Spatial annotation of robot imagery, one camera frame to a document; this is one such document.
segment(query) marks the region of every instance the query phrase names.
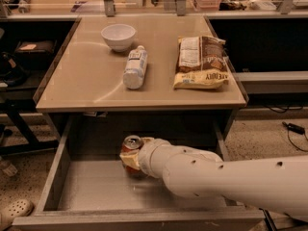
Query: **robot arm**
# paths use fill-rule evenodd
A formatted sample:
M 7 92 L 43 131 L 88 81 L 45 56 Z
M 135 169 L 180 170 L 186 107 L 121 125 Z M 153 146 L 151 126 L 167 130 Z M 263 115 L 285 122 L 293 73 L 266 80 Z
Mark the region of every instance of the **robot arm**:
M 224 196 L 308 221 L 308 156 L 224 162 L 213 152 L 143 140 L 122 161 L 183 197 Z

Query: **snack bag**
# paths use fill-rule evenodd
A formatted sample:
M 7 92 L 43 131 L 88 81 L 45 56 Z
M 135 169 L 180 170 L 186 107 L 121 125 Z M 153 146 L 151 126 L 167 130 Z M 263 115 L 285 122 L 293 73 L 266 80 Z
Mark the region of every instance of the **snack bag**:
M 179 39 L 175 89 L 217 89 L 228 80 L 224 40 L 213 37 Z

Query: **white bowl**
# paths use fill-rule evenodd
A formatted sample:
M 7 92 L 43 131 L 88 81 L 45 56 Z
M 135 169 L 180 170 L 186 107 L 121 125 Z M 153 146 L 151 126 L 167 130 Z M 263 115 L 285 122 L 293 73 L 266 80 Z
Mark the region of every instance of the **white bowl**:
M 101 32 L 107 45 L 116 52 L 126 51 L 132 45 L 135 34 L 135 28 L 126 24 L 113 24 Z

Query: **power adapter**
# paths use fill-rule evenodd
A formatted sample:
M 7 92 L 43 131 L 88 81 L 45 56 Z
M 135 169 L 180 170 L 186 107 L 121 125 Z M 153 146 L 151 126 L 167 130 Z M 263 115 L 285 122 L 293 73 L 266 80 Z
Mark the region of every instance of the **power adapter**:
M 289 123 L 287 124 L 286 122 L 282 122 L 282 124 L 289 130 L 293 131 L 297 134 L 303 135 L 305 133 L 305 129 L 303 127 L 297 126 L 295 124 Z

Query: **plastic bottle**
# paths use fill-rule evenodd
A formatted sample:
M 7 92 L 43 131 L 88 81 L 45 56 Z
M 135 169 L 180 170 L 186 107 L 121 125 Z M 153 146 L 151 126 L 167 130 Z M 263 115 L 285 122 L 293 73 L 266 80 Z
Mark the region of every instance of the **plastic bottle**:
M 4 160 L 0 156 L 0 169 L 8 176 L 13 177 L 18 173 L 17 168 L 11 163 L 10 160 Z
M 138 89 L 143 85 L 147 66 L 147 52 L 142 45 L 129 53 L 123 83 L 128 89 Z

